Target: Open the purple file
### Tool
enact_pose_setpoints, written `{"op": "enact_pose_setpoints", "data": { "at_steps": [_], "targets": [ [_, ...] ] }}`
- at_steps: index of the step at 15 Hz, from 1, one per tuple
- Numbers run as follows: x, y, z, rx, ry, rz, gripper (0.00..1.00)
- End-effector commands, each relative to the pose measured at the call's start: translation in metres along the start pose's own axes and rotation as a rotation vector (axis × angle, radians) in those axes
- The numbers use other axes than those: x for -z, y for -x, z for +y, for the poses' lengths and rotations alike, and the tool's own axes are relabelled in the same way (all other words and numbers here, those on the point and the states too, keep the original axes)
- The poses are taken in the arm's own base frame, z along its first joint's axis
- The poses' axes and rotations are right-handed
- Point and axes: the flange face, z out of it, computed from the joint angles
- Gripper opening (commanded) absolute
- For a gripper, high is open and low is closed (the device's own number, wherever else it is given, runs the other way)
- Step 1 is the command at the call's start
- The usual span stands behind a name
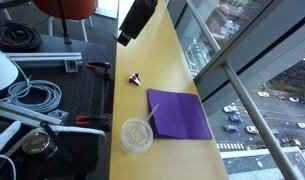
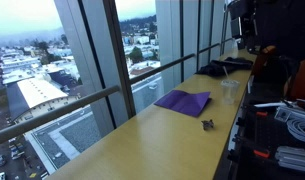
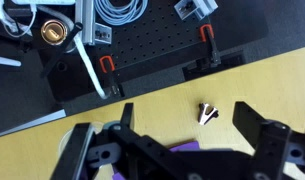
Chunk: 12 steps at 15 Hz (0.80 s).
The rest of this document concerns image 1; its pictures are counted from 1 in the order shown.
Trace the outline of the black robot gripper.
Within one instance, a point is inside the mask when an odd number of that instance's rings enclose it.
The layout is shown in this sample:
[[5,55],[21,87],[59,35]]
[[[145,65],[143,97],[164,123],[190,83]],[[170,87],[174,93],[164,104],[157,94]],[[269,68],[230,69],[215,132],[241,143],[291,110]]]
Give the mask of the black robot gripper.
[[119,30],[117,41],[127,46],[136,39],[155,12],[158,0],[134,0]]

